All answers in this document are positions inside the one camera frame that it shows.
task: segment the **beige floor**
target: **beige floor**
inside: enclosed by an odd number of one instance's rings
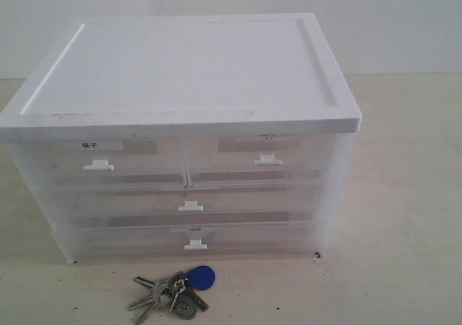
[[[212,262],[189,324],[461,324],[462,75],[348,81],[364,121],[327,257]],[[131,277],[190,265],[68,266],[4,146],[0,170],[0,324],[129,324]]]

